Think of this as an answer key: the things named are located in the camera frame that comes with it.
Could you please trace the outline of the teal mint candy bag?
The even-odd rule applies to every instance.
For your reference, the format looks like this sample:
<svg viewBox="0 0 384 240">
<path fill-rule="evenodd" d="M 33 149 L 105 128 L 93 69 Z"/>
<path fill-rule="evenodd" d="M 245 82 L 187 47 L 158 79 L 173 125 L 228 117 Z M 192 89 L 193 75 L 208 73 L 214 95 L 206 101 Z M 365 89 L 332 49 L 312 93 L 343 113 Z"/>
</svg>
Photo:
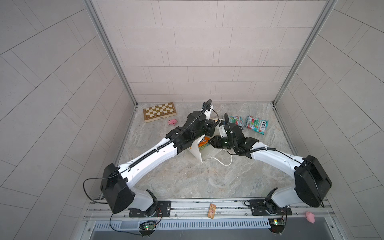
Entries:
<svg viewBox="0 0 384 240">
<path fill-rule="evenodd" d="M 246 121 L 246 128 L 264 135 L 268 128 L 268 124 L 269 124 L 268 120 L 263 120 L 257 117 L 248 116 Z"/>
<path fill-rule="evenodd" d="M 244 128 L 244 123 L 241 116 L 229 116 L 230 123 L 236 124 L 241 128 Z"/>
</svg>

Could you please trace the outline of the white paper bag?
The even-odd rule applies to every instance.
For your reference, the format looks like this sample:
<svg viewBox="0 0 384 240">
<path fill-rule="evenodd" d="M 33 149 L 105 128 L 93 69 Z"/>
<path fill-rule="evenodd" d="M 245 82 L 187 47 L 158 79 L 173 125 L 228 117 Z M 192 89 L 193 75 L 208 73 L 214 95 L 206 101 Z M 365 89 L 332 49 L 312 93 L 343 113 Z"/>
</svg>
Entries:
<svg viewBox="0 0 384 240">
<path fill-rule="evenodd" d="M 231 160 L 228 164 L 224 164 L 220 159 L 218 159 L 218 156 L 224 149 L 217 149 L 214 148 L 210 143 L 208 146 L 206 146 L 203 149 L 198 148 L 199 142 L 205 137 L 203 135 L 202 137 L 198 138 L 195 140 L 192 145 L 188 148 L 188 151 L 196 158 L 198 159 L 201 163 L 207 160 L 216 160 L 218 163 L 225 167 L 229 167 L 232 162 L 233 162 L 233 157 L 231 156 Z"/>
</svg>

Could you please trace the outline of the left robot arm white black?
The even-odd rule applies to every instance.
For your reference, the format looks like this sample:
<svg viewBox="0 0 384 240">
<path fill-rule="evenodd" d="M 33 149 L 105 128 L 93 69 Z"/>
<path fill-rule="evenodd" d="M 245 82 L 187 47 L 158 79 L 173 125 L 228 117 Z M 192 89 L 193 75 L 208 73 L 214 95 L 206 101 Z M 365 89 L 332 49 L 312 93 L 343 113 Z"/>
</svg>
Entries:
<svg viewBox="0 0 384 240">
<path fill-rule="evenodd" d="M 210 118 L 212 108 L 194 111 L 182 127 L 176 127 L 154 147 L 128 163 L 110 164 L 104 169 L 101 191 L 113 214 L 128 208 L 140 210 L 152 216 L 158 208 L 158 200 L 150 191 L 135 188 L 136 183 L 164 161 L 184 150 L 197 151 L 204 137 L 211 137 L 218 122 Z"/>
</svg>

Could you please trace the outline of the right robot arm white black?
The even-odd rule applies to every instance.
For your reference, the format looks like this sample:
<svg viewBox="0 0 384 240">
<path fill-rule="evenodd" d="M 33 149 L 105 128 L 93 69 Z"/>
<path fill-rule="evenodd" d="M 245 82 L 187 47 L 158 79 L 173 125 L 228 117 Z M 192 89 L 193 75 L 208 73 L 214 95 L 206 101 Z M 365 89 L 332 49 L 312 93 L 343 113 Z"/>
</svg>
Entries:
<svg viewBox="0 0 384 240">
<path fill-rule="evenodd" d="M 295 184 L 275 188 L 264 200 L 268 212 L 273 215 L 277 208 L 285 208 L 303 202 L 310 207 L 324 206 L 323 200 L 332 187 L 332 181 L 320 164 L 311 155 L 293 156 L 269 147 L 258 139 L 245 137 L 243 129 L 236 124 L 224 126 L 225 137 L 214 136 L 209 140 L 216 149 L 233 150 L 239 157 L 247 157 L 266 163 L 295 180 Z"/>
</svg>

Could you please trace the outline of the orange fruit candy bag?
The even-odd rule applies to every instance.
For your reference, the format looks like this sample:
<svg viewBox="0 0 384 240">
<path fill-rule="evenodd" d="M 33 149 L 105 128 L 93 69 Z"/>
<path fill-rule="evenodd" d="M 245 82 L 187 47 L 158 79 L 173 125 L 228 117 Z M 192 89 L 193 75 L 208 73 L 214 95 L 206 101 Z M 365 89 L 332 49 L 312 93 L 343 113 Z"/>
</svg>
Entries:
<svg viewBox="0 0 384 240">
<path fill-rule="evenodd" d="M 198 144 L 198 148 L 201 150 L 209 145 L 210 137 L 205 136 Z"/>
</svg>

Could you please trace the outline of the small pink pig toy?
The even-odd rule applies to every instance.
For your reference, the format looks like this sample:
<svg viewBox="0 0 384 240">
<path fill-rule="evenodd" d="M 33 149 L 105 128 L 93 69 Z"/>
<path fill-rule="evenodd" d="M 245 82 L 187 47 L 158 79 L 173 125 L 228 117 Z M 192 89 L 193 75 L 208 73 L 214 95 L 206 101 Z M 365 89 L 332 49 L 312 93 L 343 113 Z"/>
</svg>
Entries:
<svg viewBox="0 0 384 240">
<path fill-rule="evenodd" d="M 175 124 L 177 124 L 177 123 L 178 123 L 178 121 L 177 121 L 176 119 L 172 119 L 172 120 L 169 120 L 169 121 L 168 121 L 168 124 L 169 124 L 169 125 L 173 125 L 173 126 L 174 126 Z"/>
</svg>

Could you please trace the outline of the wooden chessboard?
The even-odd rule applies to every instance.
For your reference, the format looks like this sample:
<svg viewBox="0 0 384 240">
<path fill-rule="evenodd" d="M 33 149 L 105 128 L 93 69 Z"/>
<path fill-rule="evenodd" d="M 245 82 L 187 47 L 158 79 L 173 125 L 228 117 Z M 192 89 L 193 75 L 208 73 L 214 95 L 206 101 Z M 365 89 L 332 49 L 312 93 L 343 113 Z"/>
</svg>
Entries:
<svg viewBox="0 0 384 240">
<path fill-rule="evenodd" d="M 177 115 L 174 103 L 166 103 L 143 109 L 145 123 Z"/>
</svg>

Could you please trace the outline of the right controller board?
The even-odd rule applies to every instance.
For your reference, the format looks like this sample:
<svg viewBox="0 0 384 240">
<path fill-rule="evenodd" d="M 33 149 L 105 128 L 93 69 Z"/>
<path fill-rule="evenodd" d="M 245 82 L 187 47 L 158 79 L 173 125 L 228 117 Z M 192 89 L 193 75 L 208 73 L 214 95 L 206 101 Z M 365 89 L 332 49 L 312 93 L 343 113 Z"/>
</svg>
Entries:
<svg viewBox="0 0 384 240">
<path fill-rule="evenodd" d="M 285 230 L 286 223 L 283 219 L 268 219 L 270 224 L 270 231 L 274 234 L 282 234 Z"/>
</svg>

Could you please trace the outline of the left controller board with LED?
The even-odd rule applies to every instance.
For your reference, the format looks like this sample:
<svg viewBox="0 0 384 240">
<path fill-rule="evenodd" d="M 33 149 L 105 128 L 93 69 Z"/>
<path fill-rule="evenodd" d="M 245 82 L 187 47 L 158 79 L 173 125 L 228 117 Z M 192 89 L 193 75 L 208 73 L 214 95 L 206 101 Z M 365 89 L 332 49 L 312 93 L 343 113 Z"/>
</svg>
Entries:
<svg viewBox="0 0 384 240">
<path fill-rule="evenodd" d="M 139 233 L 141 234 L 142 237 L 144 236 L 150 237 L 150 235 L 155 232 L 156 227 L 157 227 L 156 221 L 143 222 L 139 225 Z"/>
</svg>

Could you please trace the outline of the aluminium front rail frame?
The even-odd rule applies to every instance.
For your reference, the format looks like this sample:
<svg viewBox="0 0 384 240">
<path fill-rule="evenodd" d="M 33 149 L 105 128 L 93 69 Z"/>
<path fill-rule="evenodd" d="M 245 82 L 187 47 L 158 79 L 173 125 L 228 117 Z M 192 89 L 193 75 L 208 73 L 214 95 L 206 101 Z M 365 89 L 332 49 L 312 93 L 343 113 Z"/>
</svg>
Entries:
<svg viewBox="0 0 384 240">
<path fill-rule="evenodd" d="M 219 198 L 219 199 L 170 199 L 160 201 L 171 201 L 169 217 L 164 220 L 182 219 L 208 219 L 210 204 L 217 206 L 214 219 L 233 219 L 233 218 L 273 218 L 274 216 L 252 216 L 251 209 L 244 205 L 247 200 L 262 198 Z M 335 216 L 328 199 L 323 200 L 324 206 L 313 208 L 305 203 L 289 205 L 292 215 L 288 217 L 304 217 L 306 212 L 313 213 L 316 217 Z M 109 217 L 116 217 L 118 220 L 127 219 L 130 209 L 125 209 L 120 213 L 113 214 L 107 204 L 89 204 L 83 216 L 84 220 L 108 220 Z"/>
</svg>

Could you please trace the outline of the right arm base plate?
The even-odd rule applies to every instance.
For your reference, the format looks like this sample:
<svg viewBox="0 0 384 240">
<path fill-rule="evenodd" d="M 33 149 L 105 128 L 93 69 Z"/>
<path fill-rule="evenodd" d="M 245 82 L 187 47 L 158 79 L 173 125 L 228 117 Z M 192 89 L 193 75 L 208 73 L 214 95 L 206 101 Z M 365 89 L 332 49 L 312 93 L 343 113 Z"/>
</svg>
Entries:
<svg viewBox="0 0 384 240">
<path fill-rule="evenodd" d="M 252 216 L 291 216 L 292 210 L 289 206 L 284 208 L 278 207 L 272 201 L 265 199 L 247 200 L 244 202 L 246 207 L 249 207 Z"/>
</svg>

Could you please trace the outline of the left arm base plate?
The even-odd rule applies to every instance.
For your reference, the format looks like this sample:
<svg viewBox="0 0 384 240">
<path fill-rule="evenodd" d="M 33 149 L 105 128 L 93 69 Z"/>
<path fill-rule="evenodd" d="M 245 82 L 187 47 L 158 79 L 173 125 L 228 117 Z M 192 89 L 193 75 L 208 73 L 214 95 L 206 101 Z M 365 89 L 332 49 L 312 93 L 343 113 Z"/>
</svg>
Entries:
<svg viewBox="0 0 384 240">
<path fill-rule="evenodd" d="M 130 209 L 130 218 L 169 217 L 171 201 L 155 201 L 146 211 Z"/>
</svg>

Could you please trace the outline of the pink pig toy on rail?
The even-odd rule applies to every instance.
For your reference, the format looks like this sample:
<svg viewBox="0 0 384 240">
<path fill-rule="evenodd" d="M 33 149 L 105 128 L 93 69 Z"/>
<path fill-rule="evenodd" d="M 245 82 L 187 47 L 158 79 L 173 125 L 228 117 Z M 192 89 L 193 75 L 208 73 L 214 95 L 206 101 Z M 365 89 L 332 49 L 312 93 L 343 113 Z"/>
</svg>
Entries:
<svg viewBox="0 0 384 240">
<path fill-rule="evenodd" d="M 316 221 L 315 217 L 316 217 L 316 216 L 315 216 L 313 213 L 311 213 L 311 212 L 306 212 L 305 216 L 306 216 L 306 219 L 307 219 L 307 221 L 308 221 L 309 223 L 311 223 L 311 224 L 314 224 L 314 223 L 315 223 L 315 221 Z"/>
</svg>

